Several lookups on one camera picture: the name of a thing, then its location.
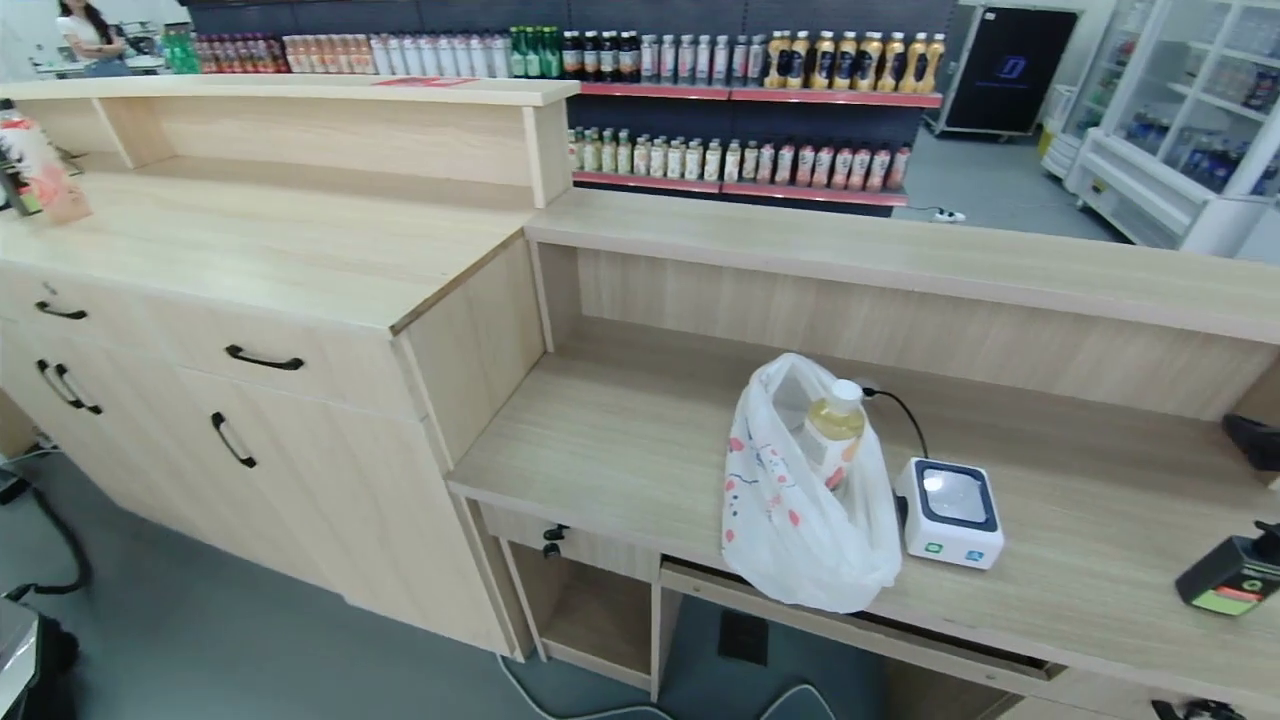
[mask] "glass door fridge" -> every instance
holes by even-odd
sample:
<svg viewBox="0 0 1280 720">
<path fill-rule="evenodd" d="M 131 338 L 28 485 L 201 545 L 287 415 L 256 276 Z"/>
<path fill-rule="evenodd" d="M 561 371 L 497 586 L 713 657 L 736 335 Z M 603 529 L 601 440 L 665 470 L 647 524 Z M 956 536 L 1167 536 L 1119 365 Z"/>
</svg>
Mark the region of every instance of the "glass door fridge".
<svg viewBox="0 0 1280 720">
<path fill-rule="evenodd" d="M 1041 161 L 1046 170 L 1065 178 L 1084 143 L 1084 133 L 1102 123 L 1153 6 L 1155 0 L 1120 0 L 1116 4 L 1066 120 L 1056 128 L 1053 142 Z"/>
<path fill-rule="evenodd" d="M 1065 186 L 1139 245 L 1234 255 L 1276 192 L 1280 0 L 1157 0 Z"/>
</svg>

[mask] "black drawer handle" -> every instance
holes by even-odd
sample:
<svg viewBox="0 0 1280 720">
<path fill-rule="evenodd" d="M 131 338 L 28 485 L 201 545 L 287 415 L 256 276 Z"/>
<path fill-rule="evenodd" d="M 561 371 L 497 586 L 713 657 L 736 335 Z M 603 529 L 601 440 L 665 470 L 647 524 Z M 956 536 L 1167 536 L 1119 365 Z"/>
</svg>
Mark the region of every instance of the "black drawer handle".
<svg viewBox="0 0 1280 720">
<path fill-rule="evenodd" d="M 70 370 L 67 369 L 67 365 L 63 365 L 61 363 L 54 365 L 54 373 L 58 374 L 59 382 L 61 382 L 63 386 L 65 386 L 67 389 L 70 391 L 70 393 L 76 396 L 76 398 L 81 402 L 81 405 L 84 407 L 84 410 L 88 410 L 93 415 L 101 415 L 102 414 L 102 407 L 100 405 L 90 405 L 90 404 L 84 402 L 84 400 L 81 398 L 79 393 L 77 393 L 74 389 L 72 389 L 72 384 L 69 382 L 67 382 L 67 374 L 70 373 Z"/>
<path fill-rule="evenodd" d="M 232 454 L 232 457 L 246 468 L 256 468 L 257 460 L 253 460 L 252 455 L 241 457 L 239 452 L 236 452 L 236 448 L 232 447 L 232 441 L 227 439 L 227 433 L 223 432 L 223 425 L 227 424 L 227 416 L 221 413 L 214 413 L 209 416 L 209 419 L 214 421 L 214 432 L 218 433 L 219 439 L 221 439 L 223 445 L 227 446 L 227 451 Z"/>
<path fill-rule="evenodd" d="M 72 407 L 74 407 L 77 410 L 83 410 L 84 409 L 84 404 L 81 402 L 81 400 L 78 397 L 76 397 L 76 393 L 72 392 L 72 388 L 68 387 L 67 392 L 63 392 L 61 389 L 58 388 L 56 384 L 54 384 L 54 380 L 49 377 L 49 368 L 51 368 L 51 366 L 52 365 L 50 365 L 45 360 L 36 360 L 36 370 L 40 370 L 40 377 L 41 378 L 45 378 L 45 384 L 49 386 L 49 389 L 54 391 L 54 395 L 56 395 L 67 405 L 70 405 Z"/>
<path fill-rule="evenodd" d="M 244 348 L 238 345 L 228 345 L 227 354 L 230 355 L 233 360 L 252 363 L 253 365 L 262 365 L 264 368 L 275 368 L 276 370 L 301 370 L 302 366 L 306 365 L 301 357 L 293 357 L 291 360 L 285 360 L 284 363 L 271 363 L 270 360 L 250 357 L 248 355 L 244 355 Z"/>
<path fill-rule="evenodd" d="M 68 320 L 83 320 L 84 318 L 88 318 L 88 313 L 83 310 L 73 310 L 70 313 L 61 313 L 59 310 L 54 310 L 52 306 L 50 306 L 44 300 L 36 304 L 36 310 L 40 310 L 46 315 L 54 315 L 56 318 L 67 318 Z"/>
</svg>

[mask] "long black hair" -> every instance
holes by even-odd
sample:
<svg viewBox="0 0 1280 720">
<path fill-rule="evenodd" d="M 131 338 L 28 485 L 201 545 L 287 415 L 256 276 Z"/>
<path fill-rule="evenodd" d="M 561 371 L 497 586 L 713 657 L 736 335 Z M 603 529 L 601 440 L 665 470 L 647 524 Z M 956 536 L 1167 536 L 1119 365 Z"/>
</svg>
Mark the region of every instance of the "long black hair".
<svg viewBox="0 0 1280 720">
<path fill-rule="evenodd" d="M 58 0 L 58 14 L 67 18 L 74 13 L 72 13 L 67 0 Z M 84 17 L 88 18 L 88 24 L 93 26 L 93 29 L 97 31 L 97 37 L 102 41 L 102 45 L 110 45 L 111 28 L 106 27 L 106 20 L 102 19 L 102 13 L 100 13 L 92 3 L 84 3 Z"/>
</svg>

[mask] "plastic bag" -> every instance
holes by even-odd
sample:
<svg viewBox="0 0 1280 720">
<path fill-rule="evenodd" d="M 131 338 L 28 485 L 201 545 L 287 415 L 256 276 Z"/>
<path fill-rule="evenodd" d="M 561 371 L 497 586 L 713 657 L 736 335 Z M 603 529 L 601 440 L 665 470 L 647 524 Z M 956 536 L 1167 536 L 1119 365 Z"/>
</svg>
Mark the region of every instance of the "plastic bag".
<svg viewBox="0 0 1280 720">
<path fill-rule="evenodd" d="M 751 375 L 728 438 L 721 550 L 735 573 L 773 600 L 858 612 L 902 568 L 879 438 L 868 421 L 844 487 L 832 493 L 788 429 L 801 427 L 835 380 L 795 354 Z"/>
</svg>

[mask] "gray floor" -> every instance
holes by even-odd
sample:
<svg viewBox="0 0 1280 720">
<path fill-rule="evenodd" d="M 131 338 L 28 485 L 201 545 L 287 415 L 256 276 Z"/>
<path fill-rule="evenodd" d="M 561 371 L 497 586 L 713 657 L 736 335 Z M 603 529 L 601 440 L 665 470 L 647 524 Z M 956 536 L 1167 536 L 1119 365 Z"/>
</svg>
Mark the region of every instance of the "gray floor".
<svg viewBox="0 0 1280 720">
<path fill-rule="evenodd" d="M 937 138 L 922 128 L 906 179 L 911 205 L 964 213 L 966 224 L 983 228 L 1124 242 L 1106 220 L 1075 209 L 1075 197 L 1041 168 L 1036 142 L 963 133 Z M 928 220 L 933 211 L 904 208 L 893 217 Z"/>
<path fill-rule="evenodd" d="M 116 509 L 64 457 L 24 464 L 83 538 L 93 585 L 32 605 L 76 633 L 84 720 L 534 719 L 493 655 L 353 609 Z M 0 592 L 67 582 L 73 564 L 31 498 L 0 507 Z M 716 655 L 719 611 L 681 612 L 662 706 L 680 720 L 748 719 L 797 680 L 844 720 L 882 717 L 874 656 L 771 629 L 769 667 Z M 516 667 L 556 714 L 643 702 L 646 694 L 562 662 Z M 645 712 L 628 717 L 653 717 Z M 826 715 L 796 696 L 776 720 Z"/>
</svg>

